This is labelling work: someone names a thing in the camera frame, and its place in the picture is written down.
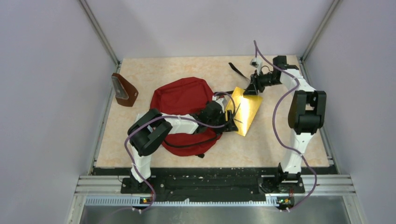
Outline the yellow notebook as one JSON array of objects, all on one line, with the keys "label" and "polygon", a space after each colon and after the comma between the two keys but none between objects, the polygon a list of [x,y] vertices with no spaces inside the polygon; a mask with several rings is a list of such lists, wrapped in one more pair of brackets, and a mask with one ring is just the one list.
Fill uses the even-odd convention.
[{"label": "yellow notebook", "polygon": [[263,97],[258,95],[243,95],[244,90],[236,87],[232,93],[235,102],[234,122],[238,127],[237,134],[246,136],[247,132],[258,112]]}]

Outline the red backpack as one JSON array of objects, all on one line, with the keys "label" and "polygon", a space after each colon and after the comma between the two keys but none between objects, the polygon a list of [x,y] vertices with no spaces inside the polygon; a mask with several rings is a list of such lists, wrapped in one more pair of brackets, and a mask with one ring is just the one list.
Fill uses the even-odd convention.
[{"label": "red backpack", "polygon": [[[212,96],[224,97],[224,94],[213,92],[203,79],[187,77],[155,90],[150,102],[150,108],[156,108],[159,112],[170,115],[197,114],[206,107],[208,102],[212,101]],[[214,136],[214,132],[207,130],[198,135],[172,134],[167,136],[166,140],[172,144],[184,145],[206,140],[212,136]],[[185,149],[173,148],[164,143],[162,145],[176,156],[199,156],[202,158],[217,140]]]}]

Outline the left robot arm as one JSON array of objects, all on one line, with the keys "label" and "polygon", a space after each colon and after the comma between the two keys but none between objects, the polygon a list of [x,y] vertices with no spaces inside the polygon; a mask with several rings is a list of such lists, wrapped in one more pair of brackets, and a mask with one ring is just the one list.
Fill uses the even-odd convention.
[{"label": "left robot arm", "polygon": [[[234,122],[238,106],[232,102],[232,109],[226,109],[224,98],[214,99],[197,114],[170,115],[156,108],[138,117],[128,129],[124,146],[131,157],[132,187],[139,193],[149,189],[151,176],[151,155],[164,143],[167,146],[185,149],[213,142],[224,132],[238,130]],[[172,134],[198,135],[212,129],[214,136],[191,144],[177,145],[166,140]]]}]

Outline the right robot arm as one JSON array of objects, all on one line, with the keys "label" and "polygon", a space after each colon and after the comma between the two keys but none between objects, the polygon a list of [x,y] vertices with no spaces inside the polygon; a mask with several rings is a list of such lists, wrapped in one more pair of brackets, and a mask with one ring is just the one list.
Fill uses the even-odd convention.
[{"label": "right robot arm", "polygon": [[296,65],[287,63],[286,56],[273,59],[273,71],[263,73],[263,62],[257,57],[250,62],[256,70],[250,76],[250,83],[244,91],[245,96],[262,93],[266,87],[283,84],[293,95],[288,113],[290,145],[278,166],[274,187],[279,192],[287,192],[293,184],[298,184],[304,153],[315,133],[325,120],[327,95],[308,84]]}]

